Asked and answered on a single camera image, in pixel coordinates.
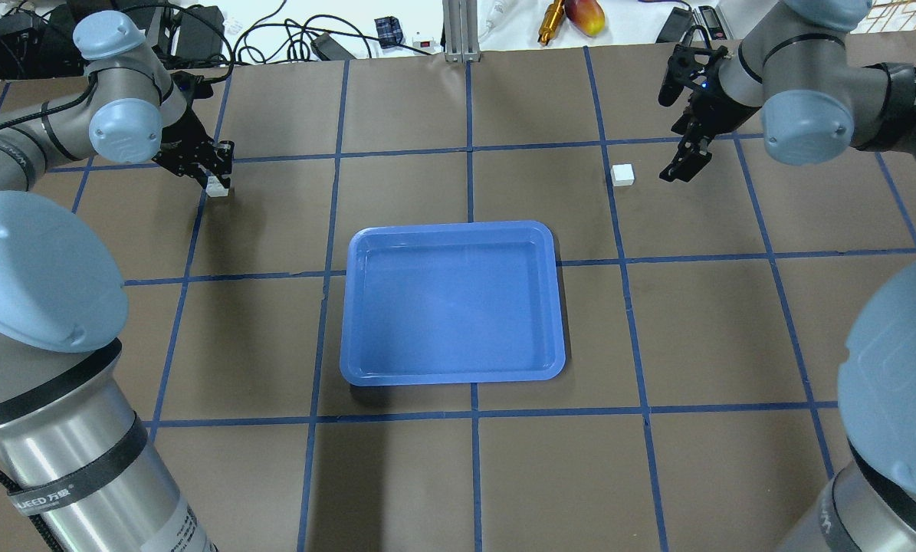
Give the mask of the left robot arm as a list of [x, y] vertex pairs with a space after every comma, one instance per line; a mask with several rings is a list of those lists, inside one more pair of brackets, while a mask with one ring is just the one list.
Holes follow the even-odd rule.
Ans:
[[74, 28], [87, 87], [0, 114], [0, 482], [54, 551], [215, 551], [113, 373], [129, 298], [70, 209], [31, 192], [93, 156], [156, 161], [212, 198], [233, 143], [192, 111], [202, 78], [171, 74], [121, 11]]

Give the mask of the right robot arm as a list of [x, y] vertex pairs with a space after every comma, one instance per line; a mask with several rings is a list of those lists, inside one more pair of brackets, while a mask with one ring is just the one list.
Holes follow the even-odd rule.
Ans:
[[753, 198], [761, 254], [833, 476], [776, 551], [916, 551], [916, 52], [854, 35], [870, 1], [773, 1], [735, 44], [681, 41], [669, 181], [718, 139]]

